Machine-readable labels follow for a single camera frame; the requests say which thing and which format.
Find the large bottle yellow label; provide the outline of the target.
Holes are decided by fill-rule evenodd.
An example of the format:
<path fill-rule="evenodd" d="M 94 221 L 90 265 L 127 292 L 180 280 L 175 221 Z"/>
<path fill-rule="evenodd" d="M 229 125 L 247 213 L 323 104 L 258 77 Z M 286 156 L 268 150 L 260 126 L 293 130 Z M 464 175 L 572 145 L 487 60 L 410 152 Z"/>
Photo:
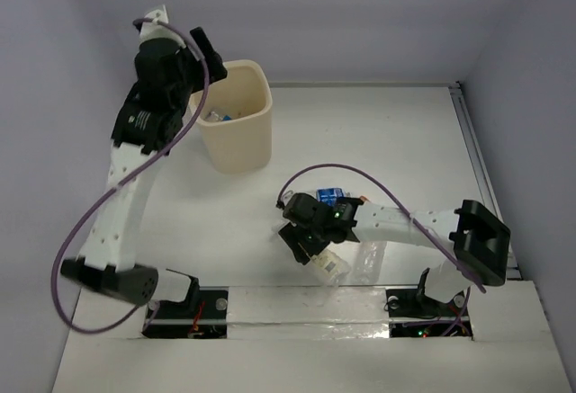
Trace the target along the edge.
<path fill-rule="evenodd" d="M 292 223 L 284 222 L 272 228 L 273 238 L 279 238 L 283 243 L 284 241 L 279 237 L 278 231 L 285 224 Z M 340 286 L 351 271 L 349 263 L 330 250 L 329 247 L 320 255 L 311 256 L 310 261 L 304 267 L 323 285 L 332 287 Z"/>

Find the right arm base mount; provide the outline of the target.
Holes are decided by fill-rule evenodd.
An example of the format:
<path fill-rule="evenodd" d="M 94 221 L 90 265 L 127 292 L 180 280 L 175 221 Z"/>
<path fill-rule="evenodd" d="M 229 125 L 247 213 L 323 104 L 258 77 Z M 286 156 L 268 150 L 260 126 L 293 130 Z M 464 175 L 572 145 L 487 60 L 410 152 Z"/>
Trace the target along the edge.
<path fill-rule="evenodd" d="M 389 316 L 391 338 L 473 337 L 467 304 L 470 290 L 457 293 L 442 303 L 424 294 L 428 269 L 416 287 L 386 290 L 383 310 Z"/>

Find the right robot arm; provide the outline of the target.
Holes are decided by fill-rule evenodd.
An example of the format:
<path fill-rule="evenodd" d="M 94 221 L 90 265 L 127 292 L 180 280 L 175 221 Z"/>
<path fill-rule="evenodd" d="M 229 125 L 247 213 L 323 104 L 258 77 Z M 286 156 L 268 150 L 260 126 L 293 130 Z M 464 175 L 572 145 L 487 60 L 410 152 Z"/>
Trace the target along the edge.
<path fill-rule="evenodd" d="M 340 197 L 327 204 L 298 192 L 278 206 L 286 221 L 278 235 L 302 265 L 317 262 L 329 245 L 344 242 L 436 249 L 445 260 L 424 270 L 414 292 L 416 307 L 426 314 L 472 286 L 485 290 L 507 280 L 511 232 L 474 200 L 454 210 L 410 212 L 365 198 Z"/>

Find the crushed clear bottle white cap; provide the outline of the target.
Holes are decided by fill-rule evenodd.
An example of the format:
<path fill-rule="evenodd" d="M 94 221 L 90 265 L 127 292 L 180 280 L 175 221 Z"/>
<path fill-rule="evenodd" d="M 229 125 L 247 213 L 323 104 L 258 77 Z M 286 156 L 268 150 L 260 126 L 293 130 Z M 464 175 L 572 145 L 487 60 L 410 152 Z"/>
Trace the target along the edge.
<path fill-rule="evenodd" d="M 360 244 L 351 273 L 353 285 L 375 285 L 378 283 L 386 246 L 385 241 Z"/>

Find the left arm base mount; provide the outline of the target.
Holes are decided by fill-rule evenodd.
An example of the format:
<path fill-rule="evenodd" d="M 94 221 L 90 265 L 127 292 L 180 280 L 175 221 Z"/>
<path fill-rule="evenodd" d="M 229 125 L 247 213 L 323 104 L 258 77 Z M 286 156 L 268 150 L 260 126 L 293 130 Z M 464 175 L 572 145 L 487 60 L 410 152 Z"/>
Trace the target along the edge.
<path fill-rule="evenodd" d="M 142 334 L 148 339 L 225 339 L 229 289 L 202 287 L 192 278 L 184 301 L 161 300 L 149 308 Z"/>

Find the clear bottle blue cap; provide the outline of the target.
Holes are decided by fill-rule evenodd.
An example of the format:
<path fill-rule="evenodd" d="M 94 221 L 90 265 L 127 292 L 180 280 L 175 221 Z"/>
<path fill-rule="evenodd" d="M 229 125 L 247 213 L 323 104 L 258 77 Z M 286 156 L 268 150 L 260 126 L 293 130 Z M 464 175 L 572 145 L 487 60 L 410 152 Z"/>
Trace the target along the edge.
<path fill-rule="evenodd" d="M 210 109 L 203 119 L 212 123 L 232 120 L 231 116 L 225 110 L 218 107 Z"/>

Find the clear bottle blue label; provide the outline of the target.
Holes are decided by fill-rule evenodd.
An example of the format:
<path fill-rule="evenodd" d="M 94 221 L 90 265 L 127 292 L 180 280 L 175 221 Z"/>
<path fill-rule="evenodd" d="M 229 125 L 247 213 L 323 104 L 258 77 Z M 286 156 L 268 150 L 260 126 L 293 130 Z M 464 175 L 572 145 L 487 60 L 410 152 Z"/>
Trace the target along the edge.
<path fill-rule="evenodd" d="M 339 198 L 346 198 L 351 195 L 339 187 L 319 188 L 310 192 L 310 194 L 319 202 L 334 206 Z"/>

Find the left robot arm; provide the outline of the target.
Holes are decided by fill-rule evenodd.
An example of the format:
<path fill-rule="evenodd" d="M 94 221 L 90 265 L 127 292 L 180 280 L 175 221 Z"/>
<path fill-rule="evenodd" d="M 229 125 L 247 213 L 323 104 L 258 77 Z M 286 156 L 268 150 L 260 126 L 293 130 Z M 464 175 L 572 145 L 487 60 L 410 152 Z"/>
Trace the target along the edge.
<path fill-rule="evenodd" d="M 137 234 L 160 166 L 193 125 L 185 119 L 191 95 L 205 100 L 206 87 L 228 71 L 200 27 L 184 36 L 165 22 L 143 19 L 136 26 L 136 81 L 112 129 L 105 192 L 82 218 L 95 221 L 78 255 L 58 254 L 52 278 L 137 307 L 167 301 L 178 316 L 188 317 L 199 306 L 197 280 L 137 263 Z"/>

